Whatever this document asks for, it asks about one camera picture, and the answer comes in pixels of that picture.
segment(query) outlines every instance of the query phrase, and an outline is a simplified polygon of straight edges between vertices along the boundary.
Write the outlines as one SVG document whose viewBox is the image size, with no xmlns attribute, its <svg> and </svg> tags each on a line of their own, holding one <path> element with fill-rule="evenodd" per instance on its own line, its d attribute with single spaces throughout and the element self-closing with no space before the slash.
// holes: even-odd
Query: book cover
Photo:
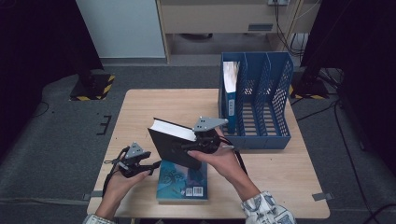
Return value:
<svg viewBox="0 0 396 224">
<path fill-rule="evenodd" d="M 191 128 L 162 119 L 154 119 L 154 123 L 148 128 L 148 132 L 161 159 L 192 169 L 201 167 L 201 162 L 191 157 L 183 149 L 183 146 L 195 142 L 196 136 Z"/>
<path fill-rule="evenodd" d="M 236 81 L 238 70 L 238 62 L 223 62 L 223 78 L 226 100 L 226 117 L 228 120 L 228 133 L 235 133 Z"/>
<path fill-rule="evenodd" d="M 207 201 L 207 163 L 199 170 L 162 161 L 157 186 L 159 203 L 203 203 Z"/>
</svg>

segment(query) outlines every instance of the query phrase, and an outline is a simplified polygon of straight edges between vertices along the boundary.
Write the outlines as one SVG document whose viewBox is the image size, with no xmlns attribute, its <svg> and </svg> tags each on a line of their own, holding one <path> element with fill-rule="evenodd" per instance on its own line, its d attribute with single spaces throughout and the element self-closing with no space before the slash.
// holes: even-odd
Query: blue book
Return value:
<svg viewBox="0 0 396 224">
<path fill-rule="evenodd" d="M 226 104 L 226 118 L 228 133 L 235 133 L 236 126 L 236 80 L 238 76 L 238 62 L 223 62 L 224 90 Z"/>
<path fill-rule="evenodd" d="M 157 186 L 159 203 L 207 201 L 207 163 L 199 170 L 162 160 Z"/>
</svg>

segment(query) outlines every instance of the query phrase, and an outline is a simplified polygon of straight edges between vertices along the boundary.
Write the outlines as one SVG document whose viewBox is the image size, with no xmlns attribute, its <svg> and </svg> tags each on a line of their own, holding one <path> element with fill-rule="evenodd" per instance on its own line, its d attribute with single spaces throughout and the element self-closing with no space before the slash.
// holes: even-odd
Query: patterned sleeve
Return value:
<svg viewBox="0 0 396 224">
<path fill-rule="evenodd" d="M 90 214 L 90 215 L 87 215 L 87 217 L 85 217 L 82 224 L 116 224 L 116 223 L 113 221 L 104 219 L 102 217 L 97 217 L 94 214 Z"/>
<path fill-rule="evenodd" d="M 273 196 L 264 191 L 242 202 L 242 209 L 247 215 L 246 224 L 295 224 L 293 214 L 283 206 L 277 205 Z"/>
</svg>

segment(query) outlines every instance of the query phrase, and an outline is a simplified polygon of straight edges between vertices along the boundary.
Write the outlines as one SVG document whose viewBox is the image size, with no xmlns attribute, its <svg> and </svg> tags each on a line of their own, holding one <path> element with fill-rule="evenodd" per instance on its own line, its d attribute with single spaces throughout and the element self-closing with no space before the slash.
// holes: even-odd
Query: black book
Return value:
<svg viewBox="0 0 396 224">
<path fill-rule="evenodd" d="M 195 142 L 195 133 L 187 128 L 162 119 L 154 119 L 153 125 L 148 128 L 161 159 L 198 170 L 201 162 L 191 157 L 183 146 Z"/>
</svg>

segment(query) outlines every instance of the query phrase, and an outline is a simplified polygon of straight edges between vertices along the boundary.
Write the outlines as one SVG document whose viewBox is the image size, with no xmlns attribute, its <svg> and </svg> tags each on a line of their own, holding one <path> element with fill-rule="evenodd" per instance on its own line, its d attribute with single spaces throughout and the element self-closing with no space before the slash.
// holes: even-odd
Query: barcode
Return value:
<svg viewBox="0 0 396 224">
<path fill-rule="evenodd" d="M 186 189 L 186 196 L 192 196 L 192 189 Z"/>
<path fill-rule="evenodd" d="M 203 197 L 204 196 L 204 188 L 203 187 L 194 187 L 194 196 Z"/>
</svg>

